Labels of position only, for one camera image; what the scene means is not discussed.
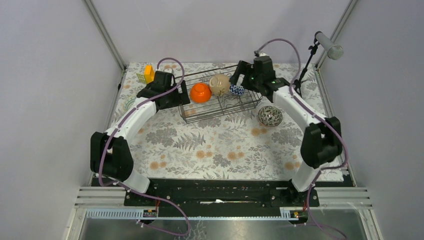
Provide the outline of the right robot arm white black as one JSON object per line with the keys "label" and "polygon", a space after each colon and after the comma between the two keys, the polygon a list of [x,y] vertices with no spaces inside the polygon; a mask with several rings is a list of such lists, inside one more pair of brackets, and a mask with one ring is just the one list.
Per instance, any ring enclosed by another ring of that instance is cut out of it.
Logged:
{"label": "right robot arm white black", "polygon": [[230,78],[236,84],[243,75],[241,86],[260,93],[282,108],[303,132],[300,155],[303,160],[291,179],[292,189],[287,191],[287,201],[293,206],[301,205],[320,170],[326,168],[342,153],[341,123],[337,117],[326,117],[308,105],[293,85],[285,78],[277,77],[269,56],[256,57],[252,63],[239,61]]}

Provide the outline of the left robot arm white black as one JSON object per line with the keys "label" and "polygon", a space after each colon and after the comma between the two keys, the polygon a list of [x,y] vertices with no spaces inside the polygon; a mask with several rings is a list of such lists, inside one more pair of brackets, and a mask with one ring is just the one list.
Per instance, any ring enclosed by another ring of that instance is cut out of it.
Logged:
{"label": "left robot arm white black", "polygon": [[134,168],[129,147],[143,125],[159,110],[190,103],[184,79],[176,82],[174,74],[157,71],[152,82],[141,89],[132,107],[105,132],[95,132],[90,139],[90,169],[136,191],[136,199],[144,206],[152,204],[155,192],[150,180]]}

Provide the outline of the beige bowl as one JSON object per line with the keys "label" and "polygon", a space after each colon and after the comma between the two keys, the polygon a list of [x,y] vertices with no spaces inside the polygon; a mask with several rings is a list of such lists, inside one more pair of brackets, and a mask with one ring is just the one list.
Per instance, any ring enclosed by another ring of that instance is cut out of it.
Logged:
{"label": "beige bowl", "polygon": [[215,74],[209,79],[208,85],[214,95],[221,97],[230,90],[230,77],[223,73]]}

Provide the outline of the pink speckled bowl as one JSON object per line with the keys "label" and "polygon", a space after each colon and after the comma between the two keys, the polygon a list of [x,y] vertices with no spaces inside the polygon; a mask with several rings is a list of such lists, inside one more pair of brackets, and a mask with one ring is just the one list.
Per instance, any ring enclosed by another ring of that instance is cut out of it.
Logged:
{"label": "pink speckled bowl", "polygon": [[283,121],[282,112],[271,105],[260,108],[257,115],[259,121],[267,127],[276,127]]}

